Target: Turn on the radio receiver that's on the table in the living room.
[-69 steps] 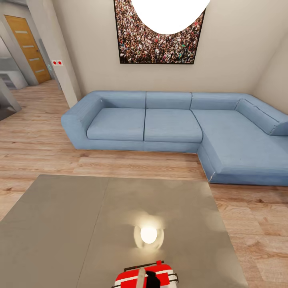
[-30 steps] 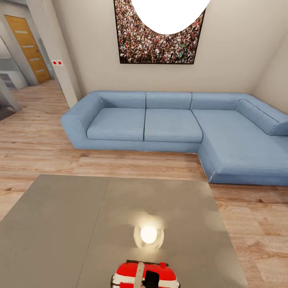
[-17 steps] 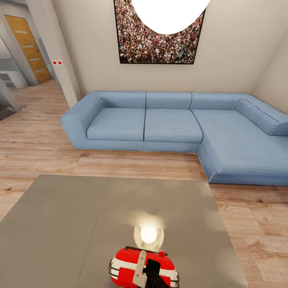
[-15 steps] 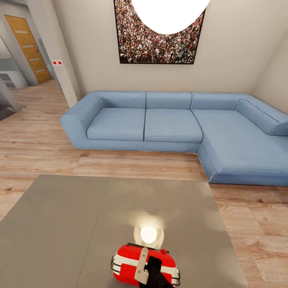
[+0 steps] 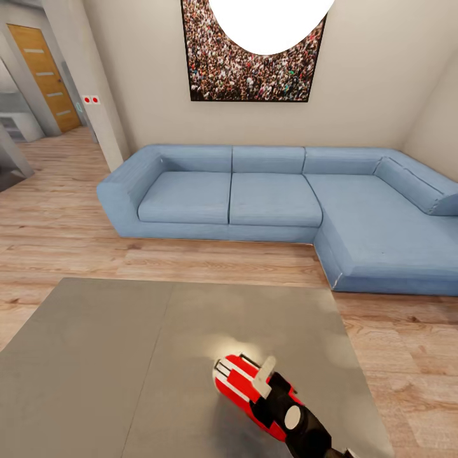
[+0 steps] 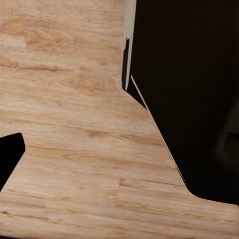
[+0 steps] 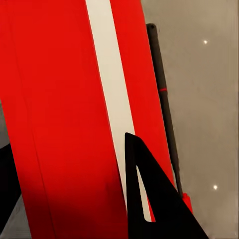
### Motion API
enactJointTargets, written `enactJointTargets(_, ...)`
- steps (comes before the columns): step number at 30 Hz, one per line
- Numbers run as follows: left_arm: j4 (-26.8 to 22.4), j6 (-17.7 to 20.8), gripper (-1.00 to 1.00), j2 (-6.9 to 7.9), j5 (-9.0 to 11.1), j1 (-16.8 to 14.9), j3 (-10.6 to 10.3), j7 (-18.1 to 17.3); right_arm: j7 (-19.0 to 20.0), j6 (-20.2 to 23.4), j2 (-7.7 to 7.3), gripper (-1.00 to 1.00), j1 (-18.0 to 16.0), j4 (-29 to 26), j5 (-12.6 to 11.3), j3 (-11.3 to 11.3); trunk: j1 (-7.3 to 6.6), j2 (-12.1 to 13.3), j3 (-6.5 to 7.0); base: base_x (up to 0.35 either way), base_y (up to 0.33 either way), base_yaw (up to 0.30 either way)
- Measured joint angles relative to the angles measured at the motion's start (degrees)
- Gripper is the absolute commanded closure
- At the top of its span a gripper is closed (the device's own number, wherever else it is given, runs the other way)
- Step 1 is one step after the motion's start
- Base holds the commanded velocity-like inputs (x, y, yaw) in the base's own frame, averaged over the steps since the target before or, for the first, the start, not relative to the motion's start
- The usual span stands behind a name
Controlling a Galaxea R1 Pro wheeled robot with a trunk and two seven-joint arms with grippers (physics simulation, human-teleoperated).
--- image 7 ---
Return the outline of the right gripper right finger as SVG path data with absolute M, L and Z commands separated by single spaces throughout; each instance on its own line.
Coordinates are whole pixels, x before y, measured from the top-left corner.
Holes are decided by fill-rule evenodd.
M 128 239 L 209 239 L 144 141 L 125 133 Z M 156 222 L 144 219 L 138 166 Z

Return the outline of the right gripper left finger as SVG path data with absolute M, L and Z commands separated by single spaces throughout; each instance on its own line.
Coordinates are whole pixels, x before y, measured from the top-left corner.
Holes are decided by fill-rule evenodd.
M 0 235 L 21 195 L 11 144 L 0 149 Z

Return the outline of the radio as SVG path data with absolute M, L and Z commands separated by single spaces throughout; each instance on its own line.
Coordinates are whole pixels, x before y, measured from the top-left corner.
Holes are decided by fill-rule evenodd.
M 175 187 L 173 167 L 192 212 L 159 48 L 140 0 L 0 0 L 0 100 L 32 239 L 128 239 L 126 132 Z

